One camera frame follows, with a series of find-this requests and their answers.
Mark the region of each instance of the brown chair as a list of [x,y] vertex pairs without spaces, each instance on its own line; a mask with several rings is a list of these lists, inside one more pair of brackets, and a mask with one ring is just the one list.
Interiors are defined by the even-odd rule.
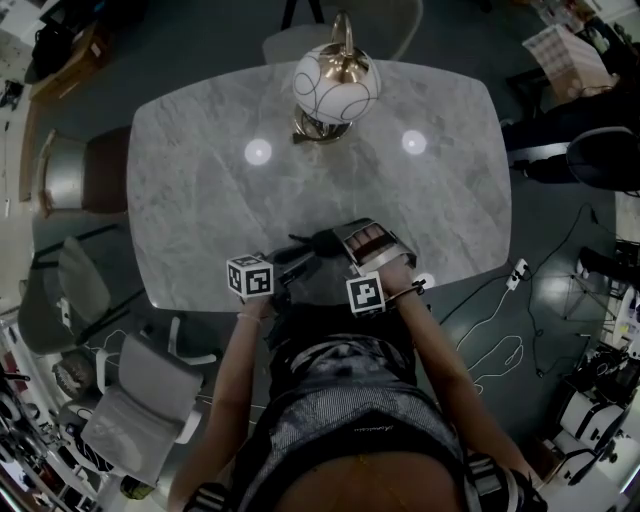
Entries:
[[37,170],[38,201],[45,218],[54,210],[125,212],[130,135],[131,126],[125,126],[83,143],[52,130]]

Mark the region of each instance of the white box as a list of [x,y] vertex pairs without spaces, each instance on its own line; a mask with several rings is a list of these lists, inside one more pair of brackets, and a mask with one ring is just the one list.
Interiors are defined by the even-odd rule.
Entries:
[[346,284],[349,305],[354,315],[376,309],[379,311],[386,309],[380,274],[377,271],[369,272],[364,277],[350,279]]
[[273,295],[273,265],[251,254],[227,260],[227,286],[243,299]]

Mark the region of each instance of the black bag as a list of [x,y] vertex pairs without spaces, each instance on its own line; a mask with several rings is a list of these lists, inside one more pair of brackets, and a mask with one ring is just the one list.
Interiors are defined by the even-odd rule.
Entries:
[[62,27],[45,25],[36,32],[36,45],[31,56],[38,80],[60,70],[71,57],[73,34]]

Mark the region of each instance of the wristband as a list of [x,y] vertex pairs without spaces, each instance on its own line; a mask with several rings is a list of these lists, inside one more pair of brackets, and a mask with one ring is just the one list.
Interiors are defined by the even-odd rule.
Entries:
[[399,299],[403,295],[406,295],[407,293],[411,293],[413,291],[415,291],[418,295],[422,295],[424,293],[423,285],[424,285],[424,281],[417,281],[415,283],[412,283],[410,288],[407,288],[406,290],[402,290],[401,292],[398,292],[395,295],[389,297],[386,300],[386,302],[393,302],[394,300]]
[[262,321],[253,315],[248,315],[247,313],[238,313],[237,316],[238,316],[238,319],[248,318],[249,320],[253,320],[254,322],[256,322],[258,325],[262,325]]

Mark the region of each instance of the marble table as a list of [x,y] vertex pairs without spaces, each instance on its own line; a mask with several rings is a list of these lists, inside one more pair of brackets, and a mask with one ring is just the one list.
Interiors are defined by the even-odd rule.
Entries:
[[[379,101],[327,145],[291,142],[294,63],[211,78],[136,112],[129,215],[156,307],[237,310],[228,258],[360,217],[393,230],[436,285],[505,263],[509,170],[486,87],[438,69],[377,64]],[[247,152],[257,139],[271,149],[260,165],[249,160],[265,160],[268,149]],[[296,283],[294,298],[346,302],[346,268],[346,260],[325,265]]]

